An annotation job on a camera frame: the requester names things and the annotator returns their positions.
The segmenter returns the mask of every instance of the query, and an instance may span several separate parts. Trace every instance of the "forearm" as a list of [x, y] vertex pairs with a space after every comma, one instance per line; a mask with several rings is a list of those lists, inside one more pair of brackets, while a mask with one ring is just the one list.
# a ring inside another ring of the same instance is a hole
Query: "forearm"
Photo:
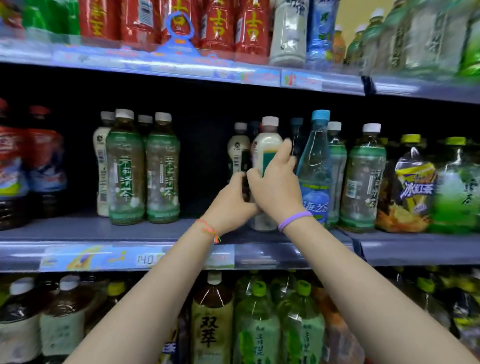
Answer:
[[194, 223], [65, 364], [152, 364], [202, 270], [213, 236]]
[[478, 364], [446, 329], [313, 218], [285, 230], [378, 364]]

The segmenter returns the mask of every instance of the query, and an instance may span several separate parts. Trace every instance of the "white bottle cap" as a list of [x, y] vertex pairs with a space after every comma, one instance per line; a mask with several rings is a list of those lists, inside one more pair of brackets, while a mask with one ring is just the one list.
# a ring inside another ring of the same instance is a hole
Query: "white bottle cap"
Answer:
[[370, 19], [378, 18], [379, 16], [383, 18], [384, 15], [385, 15], [385, 9], [376, 8], [375, 11], [372, 13], [372, 16], [370, 17]]
[[247, 130], [248, 124], [246, 122], [236, 122], [235, 130]]
[[222, 272], [211, 270], [210, 272], [208, 272], [207, 282], [212, 286], [216, 286], [217, 284], [222, 283]]
[[279, 119], [276, 116], [264, 116], [262, 118], [263, 126], [278, 126]]
[[116, 109], [115, 110], [116, 118], [126, 118], [126, 119], [135, 119], [135, 113], [132, 110], [127, 109]]
[[78, 287], [80, 284], [79, 276], [65, 276], [60, 279], [60, 290], [61, 291], [71, 291]]
[[172, 115], [167, 112], [156, 112], [155, 121], [168, 121], [172, 122]]
[[364, 124], [363, 125], [363, 132], [364, 133], [379, 133], [382, 128], [381, 124]]
[[138, 115], [138, 122], [153, 124], [153, 118], [150, 115]]
[[112, 111], [102, 111], [100, 117], [102, 120], [115, 120], [115, 113]]
[[480, 279], [480, 269], [473, 268], [472, 269], [472, 277], [476, 279]]
[[355, 33], [364, 32], [365, 29], [367, 29], [367, 25], [366, 24], [361, 24], [361, 25], [359, 25], [359, 27], [357, 28]]
[[27, 293], [34, 287], [33, 278], [20, 278], [12, 283], [10, 286], [10, 294], [12, 296], [18, 296], [19, 294]]
[[339, 121], [331, 121], [328, 123], [327, 129], [339, 132], [342, 130], [342, 123]]

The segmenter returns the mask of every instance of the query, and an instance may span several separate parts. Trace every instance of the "purple wristband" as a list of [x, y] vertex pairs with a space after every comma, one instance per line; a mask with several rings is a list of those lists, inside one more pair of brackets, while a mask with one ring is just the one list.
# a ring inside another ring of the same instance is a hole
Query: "purple wristband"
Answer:
[[295, 220], [297, 220], [299, 218], [305, 218], [307, 216], [312, 216], [313, 217], [313, 215], [310, 211], [303, 211], [303, 212], [299, 212], [298, 214], [295, 214], [293, 216], [290, 216], [288, 219], [286, 219], [284, 222], [282, 222], [278, 226], [278, 229], [280, 230], [280, 232], [282, 232], [283, 229], [286, 228], [288, 224], [294, 222]]

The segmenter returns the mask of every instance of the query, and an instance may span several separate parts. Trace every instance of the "hand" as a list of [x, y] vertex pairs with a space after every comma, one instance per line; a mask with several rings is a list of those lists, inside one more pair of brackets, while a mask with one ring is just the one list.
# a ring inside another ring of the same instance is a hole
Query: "hand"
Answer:
[[254, 203], [245, 202], [242, 195], [244, 172], [235, 173], [228, 185], [215, 197], [202, 217], [219, 236], [234, 231], [260, 212]]
[[299, 180], [293, 174], [295, 157], [290, 156], [291, 150], [292, 142], [285, 139], [268, 164], [263, 178], [260, 177], [258, 169], [250, 169], [247, 172], [248, 183], [256, 204], [277, 224], [305, 211]]

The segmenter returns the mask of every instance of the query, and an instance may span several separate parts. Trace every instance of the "shelf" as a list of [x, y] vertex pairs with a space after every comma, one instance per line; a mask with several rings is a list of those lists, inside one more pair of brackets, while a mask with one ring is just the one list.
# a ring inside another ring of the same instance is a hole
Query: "shelf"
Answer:
[[[193, 224], [143, 222], [114, 226], [106, 218], [74, 215], [36, 220], [0, 232], [0, 271], [147, 269]], [[353, 250], [352, 240], [332, 232]], [[300, 252], [279, 232], [259, 233], [244, 226], [212, 247], [205, 269], [305, 269]]]
[[0, 62], [136, 73], [267, 87], [299, 88], [364, 96], [358, 76], [283, 69], [202, 57], [195, 49], [177, 53], [44, 44], [1, 36]]
[[372, 80], [378, 95], [480, 104], [480, 85], [471, 82], [433, 82], [387, 76], [373, 76]]
[[374, 267], [480, 264], [478, 234], [346, 234], [360, 242], [363, 256]]

